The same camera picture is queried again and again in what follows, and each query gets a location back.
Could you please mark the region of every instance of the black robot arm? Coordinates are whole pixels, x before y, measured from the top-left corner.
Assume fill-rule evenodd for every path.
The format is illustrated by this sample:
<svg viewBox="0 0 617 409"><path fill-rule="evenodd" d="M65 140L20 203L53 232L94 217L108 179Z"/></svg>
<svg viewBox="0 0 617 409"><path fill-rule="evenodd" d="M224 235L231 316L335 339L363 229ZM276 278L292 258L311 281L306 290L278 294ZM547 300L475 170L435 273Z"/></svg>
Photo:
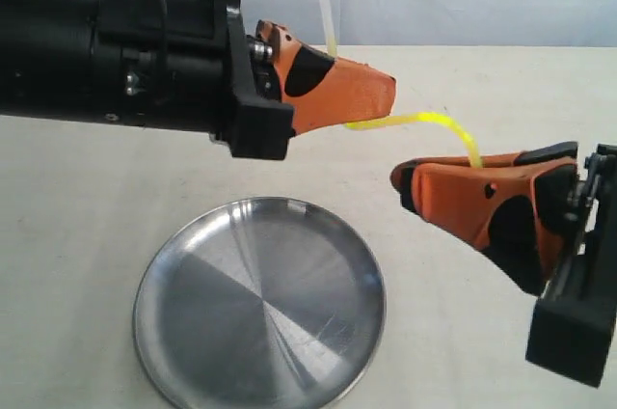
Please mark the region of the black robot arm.
<svg viewBox="0 0 617 409"><path fill-rule="evenodd" d="M241 0L0 0L0 115L210 133L281 160L293 107Z"/></svg>

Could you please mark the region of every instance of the stainless steel plate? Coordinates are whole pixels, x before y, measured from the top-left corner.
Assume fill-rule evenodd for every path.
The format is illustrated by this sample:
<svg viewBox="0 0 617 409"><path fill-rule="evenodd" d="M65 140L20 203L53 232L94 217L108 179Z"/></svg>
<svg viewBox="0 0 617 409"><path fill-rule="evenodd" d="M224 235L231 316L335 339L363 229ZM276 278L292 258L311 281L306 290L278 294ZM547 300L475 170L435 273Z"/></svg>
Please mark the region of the stainless steel plate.
<svg viewBox="0 0 617 409"><path fill-rule="evenodd" d="M360 237L283 198L227 204L172 237L135 301L135 344L183 409L319 408L358 381L385 293Z"/></svg>

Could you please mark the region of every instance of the metal plate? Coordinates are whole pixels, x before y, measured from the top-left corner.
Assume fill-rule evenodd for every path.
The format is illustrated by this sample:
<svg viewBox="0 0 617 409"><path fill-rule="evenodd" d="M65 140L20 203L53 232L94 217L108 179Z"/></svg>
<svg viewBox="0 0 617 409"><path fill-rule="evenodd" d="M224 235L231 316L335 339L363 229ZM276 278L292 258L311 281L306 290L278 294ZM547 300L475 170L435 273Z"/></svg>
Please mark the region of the metal plate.
<svg viewBox="0 0 617 409"><path fill-rule="evenodd" d="M319 408L362 376L385 319L370 250L331 212L227 204L159 251L134 310L137 353L182 409Z"/></svg>

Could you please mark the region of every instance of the white table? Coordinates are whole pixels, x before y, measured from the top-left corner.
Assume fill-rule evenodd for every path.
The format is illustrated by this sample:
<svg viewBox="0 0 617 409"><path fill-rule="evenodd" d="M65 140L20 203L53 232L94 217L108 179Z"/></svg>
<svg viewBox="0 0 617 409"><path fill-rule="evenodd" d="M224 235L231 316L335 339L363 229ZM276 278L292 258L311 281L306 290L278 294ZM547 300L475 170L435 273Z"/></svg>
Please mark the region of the white table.
<svg viewBox="0 0 617 409"><path fill-rule="evenodd" d="M484 153L617 142L617 49L342 47L398 79L397 113L447 112ZM200 134L0 119L0 407L168 408L135 357L131 307L161 244L227 201L334 211L381 264L388 320L341 409L615 407L617 357L592 390L524 360L533 298L399 206L389 172L459 154L447 130L332 127L282 163L233 160Z"/></svg>

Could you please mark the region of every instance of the yellow cable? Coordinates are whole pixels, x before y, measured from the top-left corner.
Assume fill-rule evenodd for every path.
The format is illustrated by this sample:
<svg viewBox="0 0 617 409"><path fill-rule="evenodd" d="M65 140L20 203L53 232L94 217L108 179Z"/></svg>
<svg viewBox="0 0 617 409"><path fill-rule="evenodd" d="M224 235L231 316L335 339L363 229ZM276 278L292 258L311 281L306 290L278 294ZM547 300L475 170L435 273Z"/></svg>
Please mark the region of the yellow cable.
<svg viewBox="0 0 617 409"><path fill-rule="evenodd" d="M397 126L408 123L434 123L447 127L454 132L465 144L469 155L469 163L473 168L482 168L482 157L478 151L473 137L463 129L458 123L447 115L435 112L419 112L412 115L398 115L392 117L380 118L378 120L367 120L365 122L347 123L346 126L350 129L362 131L366 129L376 129L378 127Z"/></svg>

